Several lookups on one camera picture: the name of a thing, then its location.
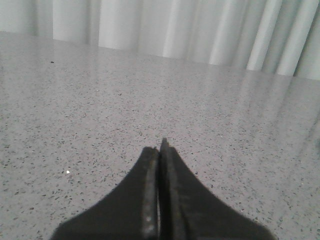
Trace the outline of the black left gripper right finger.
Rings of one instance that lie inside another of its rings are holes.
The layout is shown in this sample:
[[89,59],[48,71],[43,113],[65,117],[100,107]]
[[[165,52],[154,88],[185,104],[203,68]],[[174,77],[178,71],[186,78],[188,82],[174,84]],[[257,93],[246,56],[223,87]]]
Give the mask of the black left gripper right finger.
[[160,239],[274,240],[263,225],[211,193],[177,150],[162,140],[159,159]]

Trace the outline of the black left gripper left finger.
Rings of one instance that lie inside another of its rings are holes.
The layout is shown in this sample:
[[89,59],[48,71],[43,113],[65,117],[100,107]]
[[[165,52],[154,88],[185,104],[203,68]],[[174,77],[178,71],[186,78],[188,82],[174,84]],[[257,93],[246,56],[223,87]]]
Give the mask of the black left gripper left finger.
[[143,148],[125,178],[97,204],[62,223],[53,240],[158,239],[158,158]]

